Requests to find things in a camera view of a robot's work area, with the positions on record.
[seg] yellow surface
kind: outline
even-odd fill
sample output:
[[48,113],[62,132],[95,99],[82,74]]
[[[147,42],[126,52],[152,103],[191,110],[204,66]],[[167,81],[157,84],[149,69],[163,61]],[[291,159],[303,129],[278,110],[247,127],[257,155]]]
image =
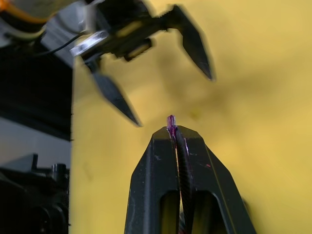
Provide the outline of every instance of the yellow surface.
[[[176,0],[155,0],[157,12]],[[177,33],[130,63],[108,58],[143,128],[101,99],[77,59],[71,233],[124,232],[131,174],[152,133],[175,114],[232,173],[260,234],[312,233],[312,2],[181,0],[204,31],[217,82]]]

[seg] yellow backdrop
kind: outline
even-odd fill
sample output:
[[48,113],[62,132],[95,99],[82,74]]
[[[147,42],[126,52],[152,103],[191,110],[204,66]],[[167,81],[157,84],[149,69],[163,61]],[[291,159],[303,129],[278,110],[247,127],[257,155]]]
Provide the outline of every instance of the yellow backdrop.
[[72,127],[72,234],[121,234],[131,174],[153,132],[176,115],[232,173],[260,234],[312,233],[312,2],[181,3],[205,34],[217,82],[208,82],[176,32],[130,63],[107,57],[143,127],[106,103],[76,60]]

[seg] clamp jaw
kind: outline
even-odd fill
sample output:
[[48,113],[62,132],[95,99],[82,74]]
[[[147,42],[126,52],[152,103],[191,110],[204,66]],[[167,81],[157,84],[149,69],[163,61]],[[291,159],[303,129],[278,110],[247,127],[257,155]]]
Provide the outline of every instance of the clamp jaw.
[[97,5],[98,31],[71,50],[74,56],[83,58],[103,96],[136,125],[140,125],[139,120],[122,91],[108,75],[101,74],[100,56],[111,53],[117,58],[131,61],[153,46],[149,38],[152,34],[169,29],[177,29],[181,33],[185,51],[205,76],[212,80],[200,34],[177,5],[162,16],[152,17],[142,1],[105,0]]
[[132,174],[125,234],[255,234],[230,172],[197,132],[168,123]]

